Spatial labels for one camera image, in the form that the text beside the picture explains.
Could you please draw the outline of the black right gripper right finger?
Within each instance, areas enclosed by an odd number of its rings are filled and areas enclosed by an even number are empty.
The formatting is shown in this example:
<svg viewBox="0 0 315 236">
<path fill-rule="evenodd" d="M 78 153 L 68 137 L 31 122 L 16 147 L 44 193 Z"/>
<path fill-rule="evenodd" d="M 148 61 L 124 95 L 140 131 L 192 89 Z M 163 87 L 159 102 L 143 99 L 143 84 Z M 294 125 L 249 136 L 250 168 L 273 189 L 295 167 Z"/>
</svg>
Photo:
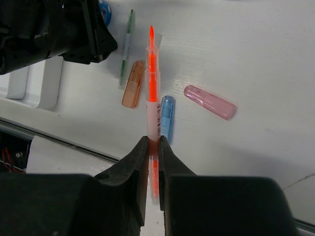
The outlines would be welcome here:
<svg viewBox="0 0 315 236">
<path fill-rule="evenodd" d="M 161 137 L 160 208 L 167 236 L 296 236 L 285 195 L 268 177 L 199 176 Z"/>
</svg>

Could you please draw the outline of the orange highlighter pen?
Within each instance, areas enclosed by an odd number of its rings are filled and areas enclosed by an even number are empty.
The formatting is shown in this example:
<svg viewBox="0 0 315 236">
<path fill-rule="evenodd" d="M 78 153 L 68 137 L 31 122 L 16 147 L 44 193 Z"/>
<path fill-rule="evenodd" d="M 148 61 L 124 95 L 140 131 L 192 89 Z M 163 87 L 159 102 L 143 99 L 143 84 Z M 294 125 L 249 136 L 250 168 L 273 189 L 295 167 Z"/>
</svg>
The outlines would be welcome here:
<svg viewBox="0 0 315 236">
<path fill-rule="evenodd" d="M 159 48 L 153 26 L 150 26 L 146 48 L 146 107 L 147 137 L 149 139 L 149 180 L 152 203 L 159 204 L 158 143 L 161 136 L 161 98 Z"/>
</svg>

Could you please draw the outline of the blue translucent case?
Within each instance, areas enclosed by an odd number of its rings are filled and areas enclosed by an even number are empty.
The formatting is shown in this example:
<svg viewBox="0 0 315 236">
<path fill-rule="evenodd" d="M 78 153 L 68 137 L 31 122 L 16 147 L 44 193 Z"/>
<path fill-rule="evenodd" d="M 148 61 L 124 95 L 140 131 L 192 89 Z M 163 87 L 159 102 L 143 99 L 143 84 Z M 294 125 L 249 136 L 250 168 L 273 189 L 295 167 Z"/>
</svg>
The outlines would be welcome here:
<svg viewBox="0 0 315 236">
<path fill-rule="evenodd" d="M 165 136 L 169 143 L 172 143 L 174 116 L 176 100 L 166 95 L 161 101 L 161 135 Z"/>
</svg>

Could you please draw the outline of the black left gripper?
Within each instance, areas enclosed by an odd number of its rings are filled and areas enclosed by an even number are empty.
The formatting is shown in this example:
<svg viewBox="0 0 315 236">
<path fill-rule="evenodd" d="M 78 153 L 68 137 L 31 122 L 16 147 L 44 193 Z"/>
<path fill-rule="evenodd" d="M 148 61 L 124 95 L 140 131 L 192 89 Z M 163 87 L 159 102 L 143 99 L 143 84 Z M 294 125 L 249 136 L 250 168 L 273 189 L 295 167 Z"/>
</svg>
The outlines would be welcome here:
<svg viewBox="0 0 315 236">
<path fill-rule="evenodd" d="M 2 75 L 56 56 L 99 63 L 117 48 L 97 0 L 0 2 Z"/>
</svg>

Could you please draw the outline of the green pen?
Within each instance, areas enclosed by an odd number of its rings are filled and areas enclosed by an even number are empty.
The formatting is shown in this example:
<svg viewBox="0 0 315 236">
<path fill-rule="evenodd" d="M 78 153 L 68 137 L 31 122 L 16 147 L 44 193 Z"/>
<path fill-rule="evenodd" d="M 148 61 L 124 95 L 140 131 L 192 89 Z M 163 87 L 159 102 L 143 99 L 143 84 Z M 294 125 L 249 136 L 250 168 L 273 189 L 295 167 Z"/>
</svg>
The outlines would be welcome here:
<svg viewBox="0 0 315 236">
<path fill-rule="evenodd" d="M 128 55 L 129 55 L 131 36 L 132 36 L 133 28 L 134 28 L 134 18 L 135 18 L 135 11 L 132 9 L 128 17 L 128 23 L 127 23 L 127 28 L 126 28 L 126 36 L 125 36 L 123 54 L 122 54 L 122 66 L 121 66 L 119 87 L 122 87 L 125 81 L 125 74 L 126 74 L 127 60 L 128 60 Z"/>
</svg>

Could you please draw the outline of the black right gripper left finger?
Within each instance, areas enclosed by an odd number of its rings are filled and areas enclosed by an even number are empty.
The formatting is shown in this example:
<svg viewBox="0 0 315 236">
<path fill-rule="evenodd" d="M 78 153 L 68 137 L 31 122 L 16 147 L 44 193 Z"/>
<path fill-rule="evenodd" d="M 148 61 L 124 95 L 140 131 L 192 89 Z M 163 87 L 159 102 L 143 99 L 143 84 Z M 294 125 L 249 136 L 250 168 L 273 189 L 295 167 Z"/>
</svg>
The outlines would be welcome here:
<svg viewBox="0 0 315 236">
<path fill-rule="evenodd" d="M 3 236 L 138 236 L 145 223 L 148 138 L 96 176 L 1 174 Z"/>
</svg>

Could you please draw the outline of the pink translucent case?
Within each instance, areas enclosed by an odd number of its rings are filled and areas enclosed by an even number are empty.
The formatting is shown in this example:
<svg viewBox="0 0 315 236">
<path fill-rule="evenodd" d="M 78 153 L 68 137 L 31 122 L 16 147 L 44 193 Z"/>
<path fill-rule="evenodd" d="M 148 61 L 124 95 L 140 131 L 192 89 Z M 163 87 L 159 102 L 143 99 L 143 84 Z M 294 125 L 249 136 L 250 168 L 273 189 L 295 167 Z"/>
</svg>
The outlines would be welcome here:
<svg viewBox="0 0 315 236">
<path fill-rule="evenodd" d="M 229 120 L 234 115 L 236 109 L 234 104 L 200 88 L 188 85 L 184 89 L 184 95 L 206 110 L 225 120 Z"/>
</svg>

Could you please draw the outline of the blue slime jar near tray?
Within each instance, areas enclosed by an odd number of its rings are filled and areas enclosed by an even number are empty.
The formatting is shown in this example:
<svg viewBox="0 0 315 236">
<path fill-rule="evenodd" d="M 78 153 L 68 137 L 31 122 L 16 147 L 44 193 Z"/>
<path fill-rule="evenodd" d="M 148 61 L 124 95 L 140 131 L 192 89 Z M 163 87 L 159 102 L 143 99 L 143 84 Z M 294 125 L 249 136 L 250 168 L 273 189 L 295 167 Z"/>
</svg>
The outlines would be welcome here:
<svg viewBox="0 0 315 236">
<path fill-rule="evenodd" d="M 111 21 L 111 16 L 112 16 L 111 7 L 106 0 L 98 0 L 98 4 L 99 4 L 103 21 L 105 25 L 108 26 Z"/>
</svg>

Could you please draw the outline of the orange translucent case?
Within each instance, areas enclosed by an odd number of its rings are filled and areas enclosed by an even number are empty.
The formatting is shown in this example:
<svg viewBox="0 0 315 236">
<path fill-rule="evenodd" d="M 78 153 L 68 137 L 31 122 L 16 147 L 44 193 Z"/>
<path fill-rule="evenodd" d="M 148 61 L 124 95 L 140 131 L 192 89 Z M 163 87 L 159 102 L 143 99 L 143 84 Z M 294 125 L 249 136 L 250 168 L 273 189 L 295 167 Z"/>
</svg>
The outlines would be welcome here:
<svg viewBox="0 0 315 236">
<path fill-rule="evenodd" d="M 127 108 L 137 107 L 144 70 L 145 64 L 143 61 L 139 60 L 133 64 L 122 98 L 122 105 L 124 107 Z"/>
</svg>

